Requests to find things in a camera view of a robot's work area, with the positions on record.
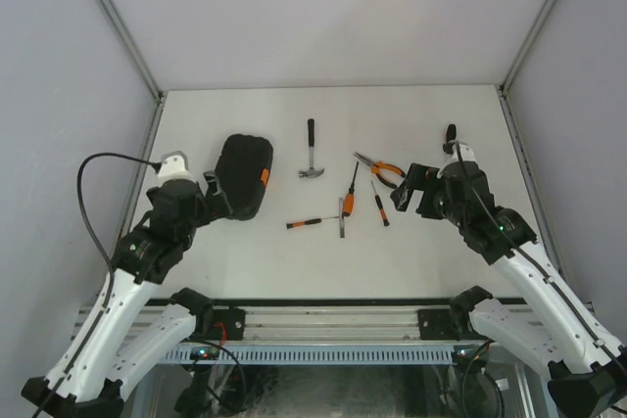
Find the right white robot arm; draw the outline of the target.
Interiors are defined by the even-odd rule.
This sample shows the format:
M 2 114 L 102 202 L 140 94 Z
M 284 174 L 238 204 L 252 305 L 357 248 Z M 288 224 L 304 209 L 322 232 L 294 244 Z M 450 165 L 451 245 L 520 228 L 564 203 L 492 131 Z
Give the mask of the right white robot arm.
M 475 162 L 443 168 L 418 163 L 392 192 L 399 211 L 413 192 L 417 213 L 448 220 L 465 244 L 514 286 L 541 326 L 535 328 L 475 286 L 452 301 L 459 337 L 496 341 L 548 383 L 567 417 L 596 417 L 626 396 L 626 347 L 577 298 L 551 263 L 536 233 L 515 210 L 498 206 Z

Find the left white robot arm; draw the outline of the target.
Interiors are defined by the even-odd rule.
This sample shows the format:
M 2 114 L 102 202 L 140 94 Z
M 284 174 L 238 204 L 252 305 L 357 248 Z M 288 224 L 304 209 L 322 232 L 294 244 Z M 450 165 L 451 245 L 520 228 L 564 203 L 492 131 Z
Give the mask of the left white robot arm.
M 215 327 L 213 303 L 184 288 L 130 344 L 124 340 L 146 302 L 191 247 L 198 228 L 231 208 L 214 172 L 203 191 L 186 170 L 162 171 L 153 206 L 116 248 L 97 303 L 58 363 L 30 378 L 22 395 L 53 417 L 118 417 L 136 386 L 179 342 Z

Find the black plastic tool case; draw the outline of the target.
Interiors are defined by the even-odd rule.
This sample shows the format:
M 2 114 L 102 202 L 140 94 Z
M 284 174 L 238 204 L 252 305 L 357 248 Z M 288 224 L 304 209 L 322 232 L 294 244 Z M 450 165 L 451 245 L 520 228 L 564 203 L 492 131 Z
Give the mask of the black plastic tool case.
M 221 149 L 215 168 L 229 211 L 222 217 L 254 218 L 264 199 L 273 162 L 273 147 L 264 137 L 232 134 Z

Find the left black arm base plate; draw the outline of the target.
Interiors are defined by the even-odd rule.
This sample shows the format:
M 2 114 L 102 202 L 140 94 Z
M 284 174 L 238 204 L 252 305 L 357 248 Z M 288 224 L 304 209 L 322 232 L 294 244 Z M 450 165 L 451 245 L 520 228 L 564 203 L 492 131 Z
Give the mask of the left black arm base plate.
M 246 311 L 237 307 L 209 308 L 196 319 L 190 338 L 210 342 L 241 341 L 244 337 Z

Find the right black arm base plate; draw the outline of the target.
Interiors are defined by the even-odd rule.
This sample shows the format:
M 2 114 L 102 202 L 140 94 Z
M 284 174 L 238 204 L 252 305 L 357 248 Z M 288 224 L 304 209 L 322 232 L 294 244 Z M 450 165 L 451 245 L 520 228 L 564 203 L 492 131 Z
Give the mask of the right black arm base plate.
M 420 339 L 423 341 L 461 340 L 461 333 L 448 309 L 420 309 L 417 312 L 417 325 Z

